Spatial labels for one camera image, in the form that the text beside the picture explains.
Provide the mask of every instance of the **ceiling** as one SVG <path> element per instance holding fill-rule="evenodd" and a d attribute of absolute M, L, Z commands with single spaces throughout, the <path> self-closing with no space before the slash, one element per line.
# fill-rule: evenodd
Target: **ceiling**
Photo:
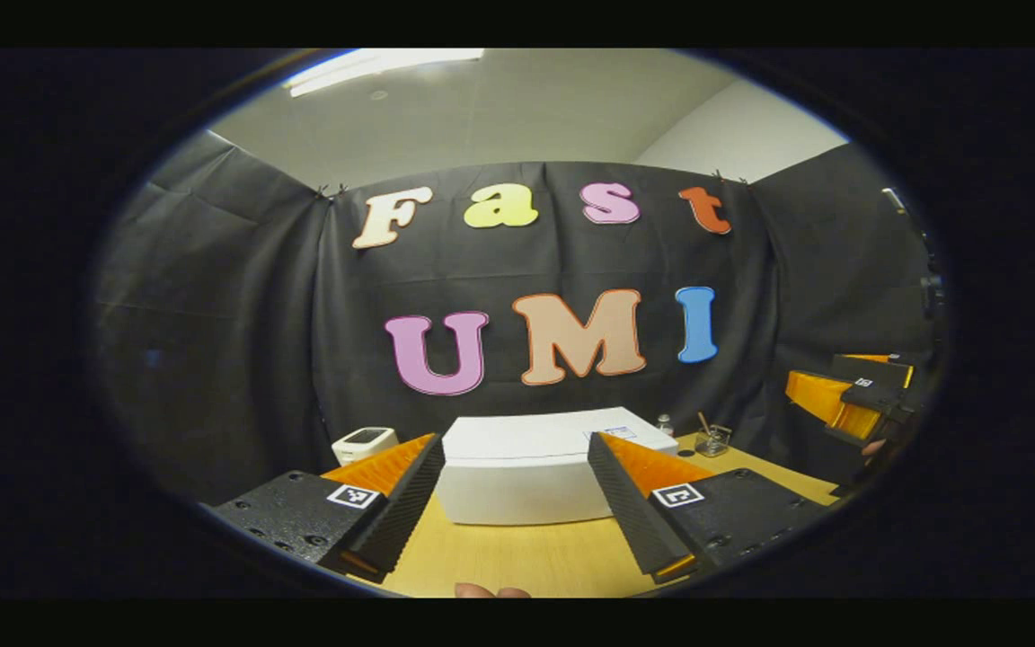
<path fill-rule="evenodd" d="M 485 50 L 299 98 L 278 86 L 210 130 L 308 187 L 509 160 L 631 164 L 736 79 L 667 50 Z"/>

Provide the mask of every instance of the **small bottle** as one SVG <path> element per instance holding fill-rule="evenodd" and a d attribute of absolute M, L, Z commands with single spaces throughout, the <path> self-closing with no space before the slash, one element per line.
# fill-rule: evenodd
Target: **small bottle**
<path fill-rule="evenodd" d="M 657 415 L 657 429 L 661 430 L 661 432 L 664 433 L 664 435 L 667 435 L 667 437 L 672 437 L 672 435 L 673 435 L 673 425 L 671 425 L 671 423 L 670 423 L 670 414 L 669 413 L 662 413 L 660 415 Z"/>

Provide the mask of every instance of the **finger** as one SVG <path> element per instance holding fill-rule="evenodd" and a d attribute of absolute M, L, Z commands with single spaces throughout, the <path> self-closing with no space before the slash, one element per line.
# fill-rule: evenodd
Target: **finger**
<path fill-rule="evenodd" d="M 531 597 L 531 595 L 525 592 L 525 590 L 506 586 L 504 589 L 498 590 L 498 597 Z"/>
<path fill-rule="evenodd" d="M 454 597 L 494 597 L 493 593 L 489 590 L 482 589 L 481 586 L 476 584 L 466 584 L 465 582 L 460 582 L 452 586 L 452 596 Z"/>
<path fill-rule="evenodd" d="M 879 439 L 879 441 L 870 442 L 867 445 L 865 445 L 865 447 L 863 447 L 863 449 L 861 449 L 861 455 L 874 455 L 876 453 L 876 450 L 881 449 L 882 445 L 884 445 L 883 439 Z"/>

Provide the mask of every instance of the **ceiling light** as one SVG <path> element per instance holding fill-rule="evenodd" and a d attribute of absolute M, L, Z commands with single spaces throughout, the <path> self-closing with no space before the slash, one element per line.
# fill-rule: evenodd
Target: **ceiling light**
<path fill-rule="evenodd" d="M 391 69 L 446 61 L 472 61 L 481 58 L 484 48 L 424 50 L 354 50 L 312 66 L 285 82 L 291 97 L 337 85 L 350 79 L 368 77 Z"/>

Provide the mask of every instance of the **white wall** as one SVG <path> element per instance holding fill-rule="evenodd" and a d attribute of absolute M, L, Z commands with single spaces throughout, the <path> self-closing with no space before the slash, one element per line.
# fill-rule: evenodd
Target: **white wall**
<path fill-rule="evenodd" d="M 633 164 L 756 181 L 846 143 L 812 114 L 739 79 L 685 115 Z"/>

